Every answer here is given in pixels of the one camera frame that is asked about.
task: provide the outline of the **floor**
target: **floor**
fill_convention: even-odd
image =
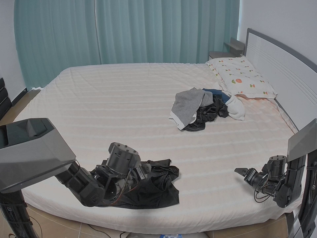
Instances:
[[[39,93],[40,90],[32,90],[12,107],[6,115],[0,121],[0,125],[13,122],[17,115],[26,107],[26,105]],[[105,237],[107,235],[101,232],[97,232],[90,228],[85,223],[80,223],[73,220],[67,220],[60,217],[53,216],[39,209],[29,205],[28,213],[30,217],[35,218],[41,225],[43,238],[96,238]],[[34,229],[41,238],[41,229],[39,224],[31,218]],[[95,229],[106,232],[111,238],[119,238],[120,231],[112,230],[108,228],[101,228],[93,226]],[[12,233],[10,226],[4,220],[2,214],[0,214],[0,238],[8,238],[9,234]],[[280,237],[287,238],[287,220],[285,214],[279,217],[277,220],[268,220],[264,223],[253,224],[242,227],[227,228],[222,230],[215,230],[206,232],[210,238],[265,238],[265,237]]]

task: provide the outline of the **white headboard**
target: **white headboard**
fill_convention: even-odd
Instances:
[[[317,118],[317,65],[283,43],[248,28],[244,55],[277,91],[275,100],[302,129]]]

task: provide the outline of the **white pillow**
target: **white pillow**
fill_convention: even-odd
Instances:
[[[248,98],[274,99],[276,92],[246,57],[214,58],[206,62],[218,78],[222,88]]]

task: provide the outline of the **teal curtain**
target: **teal curtain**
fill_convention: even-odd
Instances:
[[[14,11],[28,89],[71,66],[205,62],[238,20],[239,0],[15,0]]]
[[[101,63],[206,62],[236,38],[239,0],[96,0]]]
[[[94,0],[15,0],[14,31],[26,87],[71,66],[100,64]]]

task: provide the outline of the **pillowcase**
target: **pillowcase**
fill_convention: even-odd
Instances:
[[[233,95],[248,98],[274,99],[277,92],[246,57],[214,58],[206,62],[218,78],[220,85]]]

